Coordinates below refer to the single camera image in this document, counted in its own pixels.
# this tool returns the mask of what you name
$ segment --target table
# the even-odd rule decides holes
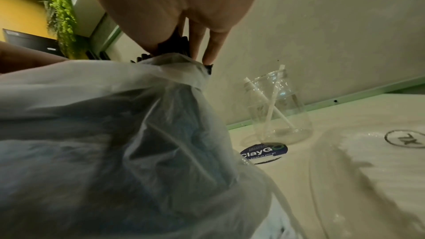
[[[314,134],[300,143],[289,145],[283,158],[259,167],[283,192],[306,235],[311,239],[326,239],[315,212],[309,182],[310,153],[316,141],[324,132],[338,127],[425,121],[425,95],[382,94],[308,114]],[[252,126],[233,129],[229,133],[233,148],[239,152],[259,143]]]

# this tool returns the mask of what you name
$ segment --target glass jar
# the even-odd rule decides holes
[[[245,83],[252,125],[261,143],[293,144],[313,133],[304,105],[286,70],[278,70]]]

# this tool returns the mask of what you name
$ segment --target green metal frame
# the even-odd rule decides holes
[[[112,33],[109,35],[108,39],[105,41],[105,43],[102,46],[101,51],[105,51],[109,48],[109,46],[115,41],[115,39],[121,34],[121,30],[118,26],[115,27],[115,29],[112,31]],[[414,79],[404,80],[396,83],[387,84],[384,86],[372,88],[369,90],[361,91],[358,93],[352,93],[345,96],[332,98],[329,100],[313,103],[306,105],[305,108],[307,111],[312,111],[320,108],[326,108],[338,104],[343,104],[351,101],[360,100],[363,98],[368,98],[372,96],[376,96],[383,93],[391,93],[396,92],[401,89],[407,89],[411,87],[416,87],[423,85],[425,87],[425,76],[416,77]],[[236,129],[243,126],[251,125],[251,120],[246,120],[240,123],[234,123],[227,126],[228,130]]]

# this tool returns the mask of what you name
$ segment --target artificial plant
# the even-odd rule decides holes
[[[62,53],[73,57],[77,53],[77,20],[72,0],[44,0],[47,12],[47,26],[59,42]]]

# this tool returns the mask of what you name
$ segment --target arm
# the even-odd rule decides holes
[[[0,73],[47,66],[66,60],[64,57],[0,41]]]

